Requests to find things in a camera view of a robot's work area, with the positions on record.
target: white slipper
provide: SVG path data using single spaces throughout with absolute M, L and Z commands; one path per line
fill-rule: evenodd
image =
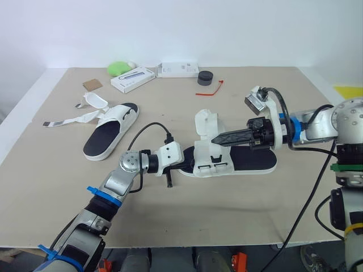
M 248 146 L 224 147 L 211 139 L 225 132 L 216 113 L 203 109 L 195 115 L 199 141 L 184 150 L 185 167 L 179 172 L 190 177 L 218 177 L 226 175 L 261 175 L 271 173 L 277 159 L 271 150 L 251 150 Z
M 112 153 L 126 131 L 135 122 L 139 109 L 133 103 L 123 103 L 110 108 L 107 101 L 92 92 L 86 93 L 83 100 L 85 101 L 75 107 L 80 109 L 85 104 L 89 104 L 98 110 L 72 119 L 44 122 L 43 126 L 51 128 L 72 122 L 88 123 L 98 118 L 97 127 L 87 140 L 83 148 L 83 154 L 88 160 L 104 160 Z
M 135 122 L 138 114 L 138 107 L 133 103 L 110 108 L 100 118 L 95 131 L 86 142 L 83 148 L 85 157 L 93 161 L 107 158 Z

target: blue ring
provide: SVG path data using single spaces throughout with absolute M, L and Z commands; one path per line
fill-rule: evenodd
M 67 262 L 71 265 L 73 265 L 78 272 L 83 272 L 83 266 L 77 262 L 75 259 L 72 259 L 70 257 L 67 257 L 67 256 L 62 256 L 62 255 L 58 255 L 58 252 L 55 251 L 55 250 L 50 250 L 49 248 L 46 248 L 45 246 L 43 245 L 38 245 L 38 247 L 43 250 L 46 254 L 48 254 L 48 261 L 52 261 L 52 260 L 61 260 L 61 261 L 64 261 L 64 262 Z
M 285 118 L 285 115 L 283 113 L 279 113 L 278 116 L 280 118 Z M 298 140 L 300 140 L 300 134 L 302 131 L 301 123 L 295 116 L 293 116 L 293 117 L 290 116 L 290 120 L 293 121 L 294 127 L 295 127 L 295 134 L 293 137 L 293 142 L 297 142 Z
M 90 191 L 92 194 L 99 196 L 99 197 L 103 197 L 104 199 L 107 199 L 108 201 L 111 201 L 113 204 L 115 204 L 117 207 L 121 207 L 121 205 L 123 204 L 121 201 L 117 200 L 116 198 L 114 198 L 113 196 L 106 194 L 103 191 L 100 191 L 97 188 L 88 186 L 87 190 Z

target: black cable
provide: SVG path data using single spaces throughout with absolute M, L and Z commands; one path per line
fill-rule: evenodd
M 342 237 L 342 235 L 339 235 L 338 233 L 336 233 L 335 231 L 333 231 L 332 229 L 328 228 L 319 218 L 319 211 L 320 209 L 324 206 L 325 203 L 328 202 L 328 200 L 330 200 L 330 195 L 328 197 L 326 197 L 319 205 L 318 207 L 316 207 L 315 209 L 315 219 L 316 221 L 318 221 L 318 223 L 328 232 L 330 232 L 331 234 L 333 234 L 334 236 L 338 237 L 340 240 L 344 241 L 344 238 Z
M 129 191 L 129 194 L 140 192 L 143 185 L 143 169 L 142 169 L 142 153 L 141 151 L 138 152 L 138 161 L 139 161 L 139 168 L 140 168 L 140 186 L 135 190 Z
M 330 149 L 330 152 L 331 153 L 333 153 L 333 150 L 335 149 L 335 141 L 333 142 L 333 144 L 332 144 L 332 146 L 331 146 L 331 149 Z M 322 177 L 323 177 L 323 174 L 324 174 L 324 171 L 325 171 L 325 169 L 327 168 L 327 166 L 328 166 L 328 164 L 329 164 L 329 161 L 330 161 L 330 159 L 331 159 L 331 154 L 329 154 L 328 156 L 327 156 L 327 158 L 326 158 L 326 160 L 325 160 L 325 162 L 324 162 L 324 164 L 323 164 L 323 167 L 322 167 L 322 169 L 320 170 L 320 172 L 319 172 L 319 175 L 318 175 L 318 178 L 316 179 L 316 182 L 315 182 L 315 184 L 314 184 L 314 187 L 313 187 L 313 189 L 312 189 L 312 191 L 311 191 L 311 193 L 310 193 L 310 195 L 309 195 L 309 197 L 308 197 L 308 199 L 307 199 L 307 201 L 305 202 L 305 204 L 304 204 L 304 206 L 303 206 L 303 208 L 301 209 L 301 211 L 300 211 L 300 213 L 299 213 L 299 215 L 297 216 L 297 219 L 295 220 L 295 223 L 294 223 L 294 225 L 293 225 L 293 227 L 291 228 L 291 230 L 290 230 L 290 232 L 289 232 L 289 234 L 288 234 L 288 236 L 287 236 L 287 238 L 286 238 L 286 240 L 285 240 L 285 242 L 283 243 L 283 245 L 282 245 L 282 247 L 280 248 L 280 250 L 276 253 L 276 255 L 275 256 L 273 256 L 273 258 L 265 265 L 265 267 L 261 270 L 261 272 L 262 271 L 265 271 L 269 266 L 270 266 L 270 264 L 271 263 L 273 263 L 274 262 L 274 260 L 275 259 L 277 259 L 280 255 L 281 255 L 281 253 L 282 253 L 282 251 L 286 248 L 286 246 L 288 245 L 288 243 L 289 243 L 289 241 L 290 241 L 290 239 L 291 239 L 291 237 L 292 237 L 292 235 L 294 234 L 294 231 L 295 231 L 295 229 L 296 229 L 296 227 L 297 227 L 297 225 L 298 225 L 298 223 L 300 222 L 300 220 L 301 220 L 301 218 L 302 218 L 302 216 L 303 216 L 303 214 L 304 214 L 304 212 L 306 211 L 306 209 L 307 209 L 307 207 L 308 207 L 308 205 L 310 204 L 310 202 L 311 202 L 311 200 L 312 200 L 312 198 L 314 197 L 314 194 L 315 194 L 315 192 L 316 192 L 316 190 L 317 190 L 317 188 L 318 188 L 318 186 L 319 186 L 319 183 L 320 183 L 320 181 L 321 181 L 321 179 L 322 179 Z
M 77 217 L 77 215 L 70 222 L 68 222 L 68 224 L 57 235 L 57 237 L 55 238 L 55 240 L 52 242 L 52 244 L 49 247 L 50 250 L 53 250 L 54 249 L 54 246 L 56 245 L 56 243 L 58 242 L 58 240 L 60 239 L 60 237 L 64 234 L 64 232 L 66 231 L 66 229 L 69 228 L 69 226 L 73 223 L 73 221 L 75 220 L 76 217 Z M 47 261 L 47 258 L 48 258 L 48 254 L 45 256 L 44 262 Z
M 324 109 L 331 109 L 331 108 L 333 108 L 334 106 L 333 105 L 330 105 L 330 104 L 326 104 L 326 105 L 322 105 L 322 106 L 320 106 L 319 108 L 317 108 L 315 111 L 314 111 L 314 113 L 313 113 L 313 115 L 310 117 L 310 119 L 308 120 L 308 122 L 307 122 L 307 125 L 309 126 L 314 120 L 315 120 L 315 118 L 316 118 L 316 116 L 318 115 L 318 113 L 319 112 L 321 112 L 322 110 L 324 110 Z
M 149 126 L 153 126 L 153 125 L 158 125 L 158 126 L 161 126 L 164 130 L 165 130 L 165 132 L 166 132 L 166 136 L 167 136 L 167 140 L 169 139 L 169 138 L 171 138 L 172 139 L 172 136 L 171 136 L 171 133 L 169 132 L 169 130 L 162 124 L 162 123 L 159 123 L 159 122 L 152 122 L 152 123 L 149 123 L 149 124 L 147 124 L 146 126 L 144 126 L 136 135 L 135 135 L 135 137 L 132 139 L 132 141 L 131 141 L 131 143 L 130 143 L 130 145 L 129 145 L 129 147 L 127 148 L 127 150 L 130 150 L 131 149 L 131 147 L 132 147 L 132 145 L 134 144 L 134 142 L 136 141 L 136 139 L 137 139 L 137 137 L 139 137 L 140 136 L 140 134 L 145 130 L 145 129 L 147 129 Z M 132 194 L 132 193 L 137 193 L 137 192 L 140 192 L 141 191 L 141 189 L 142 189 L 142 186 L 143 186 L 143 169 L 142 169 L 142 153 L 141 153 L 141 151 L 139 151 L 139 153 L 138 153 L 138 158 L 139 158 L 139 163 L 140 163 L 140 186 L 139 186 L 139 188 L 137 188 L 136 190 L 131 190 L 131 191 L 129 191 L 129 193 L 130 194 Z
M 281 109 L 282 109 L 282 112 L 284 114 L 284 117 L 285 117 L 285 123 L 286 123 L 286 130 L 287 130 L 287 133 L 288 133 L 288 146 L 291 150 L 294 150 L 294 151 L 316 151 L 316 152 L 321 152 L 321 153 L 325 153 L 325 154 L 328 154 L 328 155 L 332 155 L 334 157 L 337 157 L 337 154 L 334 153 L 334 152 L 331 152 L 331 151 L 328 151 L 328 150 L 325 150 L 325 149 L 321 149 L 321 148 L 312 148 L 312 147 L 294 147 L 293 145 L 293 136 L 292 136 L 292 127 L 291 127 L 291 122 L 290 122 L 290 115 L 289 115 L 289 111 L 288 111 L 288 107 L 286 106 L 286 103 L 285 103 L 285 100 L 284 98 L 282 97 L 282 95 L 280 94 L 280 92 L 278 90 L 276 90 L 275 88 L 262 88 L 261 91 L 265 92 L 264 95 L 267 94 L 267 92 L 273 92 L 277 99 L 278 99 L 278 102 L 280 103 L 280 106 L 281 106 Z
M 152 126 L 152 125 L 158 125 L 158 126 L 161 126 L 164 130 L 165 130 L 165 132 L 166 132 L 166 134 L 171 134 L 170 132 L 169 132 L 169 130 L 163 125 L 163 124 L 161 124 L 161 123 L 159 123 L 159 122 L 152 122 L 152 123 L 149 123 L 149 124 L 147 124 L 146 126 L 144 126 L 137 134 L 136 134 L 136 136 L 132 139 L 132 141 L 131 141 L 131 143 L 130 143 L 130 145 L 129 145 L 129 147 L 127 148 L 127 150 L 130 150 L 131 149 L 131 147 L 132 147 L 132 145 L 134 144 L 134 142 L 136 141 L 136 139 L 137 139 L 137 137 L 139 137 L 139 135 L 145 130 L 145 129 L 147 129 L 149 126 Z
M 113 252 L 113 248 L 111 248 L 111 250 L 109 251 L 109 253 L 107 254 L 107 257 L 105 259 L 108 259 L 112 252 Z

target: small white box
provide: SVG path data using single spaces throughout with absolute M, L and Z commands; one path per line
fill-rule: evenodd
M 111 85 L 123 93 L 145 84 L 155 78 L 155 73 L 144 67 L 135 68 L 125 74 L 111 79 Z
M 158 78 L 197 78 L 198 64 L 192 62 L 164 62 L 157 67 Z

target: brown cardboard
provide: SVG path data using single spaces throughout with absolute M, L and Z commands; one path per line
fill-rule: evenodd
M 103 86 L 97 79 L 83 82 L 82 85 L 84 86 L 84 88 L 86 88 L 86 90 L 88 90 L 88 92 L 94 91 L 95 89 Z

